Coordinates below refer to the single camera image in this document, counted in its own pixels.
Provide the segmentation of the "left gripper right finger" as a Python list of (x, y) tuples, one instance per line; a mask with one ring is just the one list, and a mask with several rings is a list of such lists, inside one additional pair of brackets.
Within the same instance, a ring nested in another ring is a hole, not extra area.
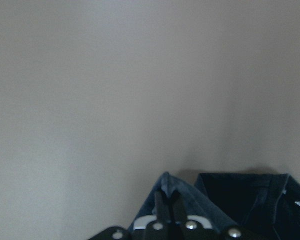
[(174, 223), (184, 223), (187, 220), (183, 197), (178, 191), (174, 191), (170, 197), (171, 219)]

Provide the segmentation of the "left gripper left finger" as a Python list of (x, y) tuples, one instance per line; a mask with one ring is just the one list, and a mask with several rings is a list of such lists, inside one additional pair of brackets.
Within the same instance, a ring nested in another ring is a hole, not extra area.
[(162, 190), (158, 190), (154, 194), (156, 219), (160, 223), (170, 223), (171, 214), (169, 208), (169, 200)]

